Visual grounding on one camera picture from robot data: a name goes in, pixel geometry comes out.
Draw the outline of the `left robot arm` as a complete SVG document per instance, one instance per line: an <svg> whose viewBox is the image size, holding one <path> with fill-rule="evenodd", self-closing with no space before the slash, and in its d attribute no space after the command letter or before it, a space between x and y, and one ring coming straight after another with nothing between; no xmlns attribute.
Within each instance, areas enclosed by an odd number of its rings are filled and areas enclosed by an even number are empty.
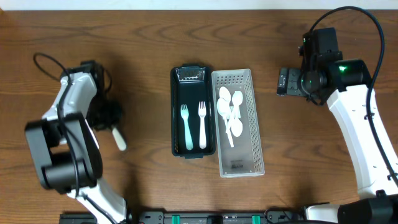
<svg viewBox="0 0 398 224"><path fill-rule="evenodd" d="M120 150L122 108L107 96L109 72L94 60L68 68L60 91L43 117L25 126L30 154L41 186L78 200L97 223L129 223L126 200L103 178L95 131L110 130Z"/></svg>

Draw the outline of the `white spoon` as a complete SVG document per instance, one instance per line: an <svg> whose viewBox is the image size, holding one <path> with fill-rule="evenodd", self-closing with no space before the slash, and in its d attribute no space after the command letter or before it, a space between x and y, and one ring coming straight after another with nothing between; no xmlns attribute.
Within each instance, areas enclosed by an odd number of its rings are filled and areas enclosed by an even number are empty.
<svg viewBox="0 0 398 224"><path fill-rule="evenodd" d="M233 138L231 135L230 128L228 127L228 119L227 119L227 117L231 111L230 111L230 108L225 99L219 98L217 100L217 111L222 116L222 118L224 120L224 124L225 124L225 128L226 128L226 135L228 137L229 145L231 147L234 147Z"/></svg>
<svg viewBox="0 0 398 224"><path fill-rule="evenodd" d="M240 119L231 120L231 132L235 137L240 137L243 132L243 124Z"/></svg>

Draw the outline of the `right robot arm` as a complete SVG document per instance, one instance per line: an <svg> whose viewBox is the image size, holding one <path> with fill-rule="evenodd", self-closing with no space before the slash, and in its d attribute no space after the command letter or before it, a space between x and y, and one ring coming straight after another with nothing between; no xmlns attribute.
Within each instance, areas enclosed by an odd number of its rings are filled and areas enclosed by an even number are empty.
<svg viewBox="0 0 398 224"><path fill-rule="evenodd" d="M306 206L302 223L397 223L397 155L378 112L371 76L360 59L308 68L281 68L280 96L326 104L353 163L359 200Z"/></svg>

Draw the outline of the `white spoon horizontal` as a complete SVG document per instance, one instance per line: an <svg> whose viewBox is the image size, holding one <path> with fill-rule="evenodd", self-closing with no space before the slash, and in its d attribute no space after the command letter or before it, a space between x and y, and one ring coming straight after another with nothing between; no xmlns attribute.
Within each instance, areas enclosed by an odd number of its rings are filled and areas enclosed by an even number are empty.
<svg viewBox="0 0 398 224"><path fill-rule="evenodd" d="M231 129L238 120L238 108L243 102L243 93L241 91L235 91L232 96L233 110L228 121L226 129Z"/></svg>

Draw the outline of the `white spoon diagonal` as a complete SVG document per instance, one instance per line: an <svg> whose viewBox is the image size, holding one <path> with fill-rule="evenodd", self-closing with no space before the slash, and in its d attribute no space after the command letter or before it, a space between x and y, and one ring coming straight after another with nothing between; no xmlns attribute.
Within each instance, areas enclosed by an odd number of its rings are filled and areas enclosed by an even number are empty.
<svg viewBox="0 0 398 224"><path fill-rule="evenodd" d="M222 86L219 90L219 97L224 99L228 104L231 102L231 93L229 90L225 87Z"/></svg>

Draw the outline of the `mint green plastic fork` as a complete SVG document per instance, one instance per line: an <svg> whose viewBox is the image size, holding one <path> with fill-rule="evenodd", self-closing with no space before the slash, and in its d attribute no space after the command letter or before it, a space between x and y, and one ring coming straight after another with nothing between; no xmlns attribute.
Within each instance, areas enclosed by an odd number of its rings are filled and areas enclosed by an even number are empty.
<svg viewBox="0 0 398 224"><path fill-rule="evenodd" d="M180 114L184 122L185 145L187 150L193 149L193 140L188 123L189 112L187 105L181 105Z"/></svg>

